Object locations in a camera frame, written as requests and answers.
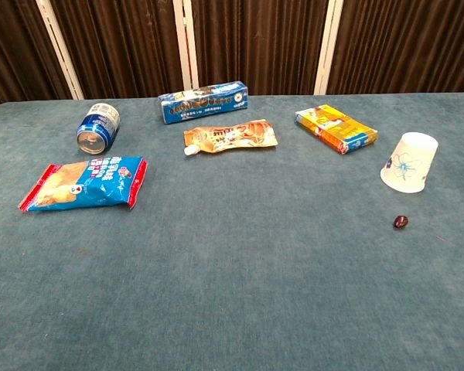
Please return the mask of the white paper cup blue flower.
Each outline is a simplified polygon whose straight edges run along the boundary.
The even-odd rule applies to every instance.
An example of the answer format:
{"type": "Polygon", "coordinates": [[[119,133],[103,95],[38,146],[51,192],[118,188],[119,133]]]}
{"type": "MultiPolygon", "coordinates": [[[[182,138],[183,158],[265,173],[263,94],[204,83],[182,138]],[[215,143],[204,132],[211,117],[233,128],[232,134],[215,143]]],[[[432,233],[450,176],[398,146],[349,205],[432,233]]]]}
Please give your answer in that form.
{"type": "Polygon", "coordinates": [[[437,149],[437,140],[428,134],[404,133],[380,171],[382,182],[398,192],[422,191],[437,149]]]}

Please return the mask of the orange spouted drink pouch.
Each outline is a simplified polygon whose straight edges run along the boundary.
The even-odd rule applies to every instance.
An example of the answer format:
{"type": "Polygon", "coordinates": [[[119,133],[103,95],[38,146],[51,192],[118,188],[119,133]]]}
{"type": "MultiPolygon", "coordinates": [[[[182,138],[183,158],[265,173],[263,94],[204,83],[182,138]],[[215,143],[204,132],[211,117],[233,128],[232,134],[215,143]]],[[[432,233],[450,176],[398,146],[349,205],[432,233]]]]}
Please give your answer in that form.
{"type": "Polygon", "coordinates": [[[234,148],[266,148],[278,144],[271,123],[265,119],[228,127],[197,127],[185,131],[183,137],[185,155],[201,151],[214,154],[234,148]]]}

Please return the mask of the blue-green table cloth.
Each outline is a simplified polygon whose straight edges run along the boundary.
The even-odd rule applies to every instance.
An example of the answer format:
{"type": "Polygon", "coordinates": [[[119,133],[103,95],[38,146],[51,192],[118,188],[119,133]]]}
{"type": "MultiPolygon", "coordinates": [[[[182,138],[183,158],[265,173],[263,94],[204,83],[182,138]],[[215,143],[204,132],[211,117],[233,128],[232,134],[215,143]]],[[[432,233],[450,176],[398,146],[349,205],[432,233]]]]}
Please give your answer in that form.
{"type": "Polygon", "coordinates": [[[0,105],[0,371],[464,371],[464,93],[256,96],[164,124],[116,100],[135,207],[23,213],[51,163],[87,160],[91,103],[0,105]],[[295,122],[328,104],[378,131],[341,155],[295,122]],[[276,146],[185,155],[185,131],[265,119],[276,146]],[[438,142],[417,193],[380,171],[438,142]],[[408,225],[393,227],[405,215],[408,225]]]}

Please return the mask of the blue cookie box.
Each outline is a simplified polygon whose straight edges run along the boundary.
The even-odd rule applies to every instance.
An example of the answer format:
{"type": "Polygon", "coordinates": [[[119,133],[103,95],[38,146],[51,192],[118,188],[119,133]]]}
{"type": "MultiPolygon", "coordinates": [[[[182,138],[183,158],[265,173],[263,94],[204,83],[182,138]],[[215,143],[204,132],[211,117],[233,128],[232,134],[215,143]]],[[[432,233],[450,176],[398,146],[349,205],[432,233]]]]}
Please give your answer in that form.
{"type": "Polygon", "coordinates": [[[248,88],[241,81],[219,83],[158,97],[163,120],[174,124],[199,117],[246,109],[248,88]]]}

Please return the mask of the yellow snack box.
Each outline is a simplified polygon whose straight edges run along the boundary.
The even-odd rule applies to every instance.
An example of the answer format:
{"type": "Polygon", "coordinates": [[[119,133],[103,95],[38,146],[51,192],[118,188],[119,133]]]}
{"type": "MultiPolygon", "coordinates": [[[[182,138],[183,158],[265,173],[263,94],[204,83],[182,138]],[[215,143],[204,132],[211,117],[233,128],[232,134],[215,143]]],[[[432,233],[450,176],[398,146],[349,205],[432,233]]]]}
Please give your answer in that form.
{"type": "Polygon", "coordinates": [[[373,144],[378,138],[377,130],[328,104],[296,111],[295,122],[341,155],[373,144]]]}

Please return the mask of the dark brown curtain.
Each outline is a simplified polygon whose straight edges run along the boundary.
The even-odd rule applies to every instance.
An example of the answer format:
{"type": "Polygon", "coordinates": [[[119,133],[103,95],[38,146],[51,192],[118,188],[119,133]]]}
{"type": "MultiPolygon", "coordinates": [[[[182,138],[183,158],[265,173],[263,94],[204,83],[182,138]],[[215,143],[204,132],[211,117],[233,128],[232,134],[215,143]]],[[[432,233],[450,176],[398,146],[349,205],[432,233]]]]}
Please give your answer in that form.
{"type": "MultiPolygon", "coordinates": [[[[50,0],[86,99],[183,88],[172,0],[50,0]]],[[[329,0],[191,0],[200,85],[312,94],[329,0]]],[[[344,0],[328,94],[464,91],[464,0],[344,0]]],[[[70,99],[36,0],[0,0],[0,104],[70,99]]]]}

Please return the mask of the blue and silver drink can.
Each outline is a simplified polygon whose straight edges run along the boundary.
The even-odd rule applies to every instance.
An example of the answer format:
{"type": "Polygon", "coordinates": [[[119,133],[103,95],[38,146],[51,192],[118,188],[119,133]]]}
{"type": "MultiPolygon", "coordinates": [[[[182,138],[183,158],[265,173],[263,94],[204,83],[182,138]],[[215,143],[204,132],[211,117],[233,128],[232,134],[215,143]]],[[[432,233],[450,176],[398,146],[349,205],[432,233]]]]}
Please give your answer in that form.
{"type": "Polygon", "coordinates": [[[96,103],[77,129],[77,144],[86,153],[101,154],[112,145],[119,124],[120,114],[113,106],[96,103]]]}

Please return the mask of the blue chip bag red edges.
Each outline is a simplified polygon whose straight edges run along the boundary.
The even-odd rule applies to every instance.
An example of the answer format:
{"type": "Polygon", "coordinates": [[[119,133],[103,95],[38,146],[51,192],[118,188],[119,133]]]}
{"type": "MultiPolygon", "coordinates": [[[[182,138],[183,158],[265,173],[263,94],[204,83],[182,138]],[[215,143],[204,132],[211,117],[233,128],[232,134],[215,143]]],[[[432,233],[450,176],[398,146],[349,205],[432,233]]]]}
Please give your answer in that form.
{"type": "Polygon", "coordinates": [[[142,157],[95,158],[51,164],[19,204],[23,212],[127,204],[133,208],[145,179],[142,157]]]}

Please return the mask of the white partition frame post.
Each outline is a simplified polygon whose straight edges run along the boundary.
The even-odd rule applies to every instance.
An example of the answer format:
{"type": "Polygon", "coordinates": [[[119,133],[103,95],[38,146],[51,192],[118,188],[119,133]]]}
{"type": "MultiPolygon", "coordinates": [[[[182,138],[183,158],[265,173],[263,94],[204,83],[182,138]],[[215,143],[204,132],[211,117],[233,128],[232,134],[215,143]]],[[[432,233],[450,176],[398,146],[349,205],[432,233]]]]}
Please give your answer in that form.
{"type": "Polygon", "coordinates": [[[184,90],[200,86],[191,0],[172,0],[184,90]]]}
{"type": "Polygon", "coordinates": [[[329,0],[316,71],[314,95],[326,95],[344,0],[329,0]]]}
{"type": "Polygon", "coordinates": [[[74,100],[83,100],[84,93],[80,86],[76,70],[74,69],[70,53],[63,38],[59,23],[50,0],[36,0],[36,6],[42,16],[56,57],[60,64],[67,86],[74,100]]]}

